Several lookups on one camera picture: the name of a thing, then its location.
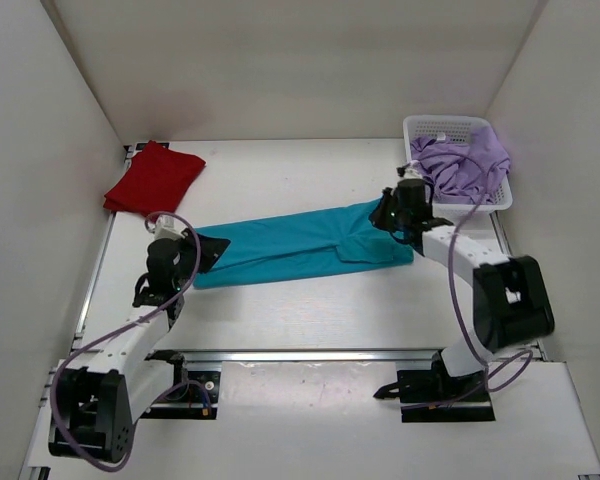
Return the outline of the teal t-shirt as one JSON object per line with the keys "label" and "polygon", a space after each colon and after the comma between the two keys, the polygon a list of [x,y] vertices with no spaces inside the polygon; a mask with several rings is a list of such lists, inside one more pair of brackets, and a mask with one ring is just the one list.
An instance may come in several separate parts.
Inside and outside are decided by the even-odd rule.
{"label": "teal t-shirt", "polygon": [[368,220],[375,200],[291,215],[201,227],[230,245],[194,287],[212,289],[365,272],[409,265],[413,249]]}

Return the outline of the red t-shirt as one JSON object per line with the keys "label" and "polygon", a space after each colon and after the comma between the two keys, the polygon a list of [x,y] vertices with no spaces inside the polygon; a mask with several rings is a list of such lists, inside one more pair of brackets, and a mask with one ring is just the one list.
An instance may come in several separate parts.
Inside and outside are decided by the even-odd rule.
{"label": "red t-shirt", "polygon": [[104,195],[103,207],[146,217],[156,211],[174,213],[206,162],[149,141],[131,158],[131,165]]}

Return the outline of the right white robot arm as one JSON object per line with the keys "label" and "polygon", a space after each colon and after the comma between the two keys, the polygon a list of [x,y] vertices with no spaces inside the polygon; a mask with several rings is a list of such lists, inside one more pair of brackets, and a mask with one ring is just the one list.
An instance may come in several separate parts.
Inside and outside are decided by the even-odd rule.
{"label": "right white robot arm", "polygon": [[472,326],[459,322],[462,339],[440,352],[442,366],[429,375],[429,387],[450,400],[501,351],[551,335],[555,320],[537,260],[509,257],[460,233],[451,221],[433,215],[425,183],[408,178],[386,188],[370,223],[420,256],[447,268],[450,293],[455,279],[472,288]]}

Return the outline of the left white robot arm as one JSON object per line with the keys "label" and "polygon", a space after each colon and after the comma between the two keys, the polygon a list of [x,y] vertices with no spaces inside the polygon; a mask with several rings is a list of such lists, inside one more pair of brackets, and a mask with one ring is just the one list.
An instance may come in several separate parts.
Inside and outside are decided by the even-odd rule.
{"label": "left white robot arm", "polygon": [[177,402],[196,389],[203,415],[210,414],[209,392],[190,376],[184,354],[156,345],[175,325],[192,280],[208,273],[230,243],[185,229],[149,244],[131,317],[118,331],[73,353],[54,376],[51,455],[117,471],[130,457],[138,420],[154,404]]}

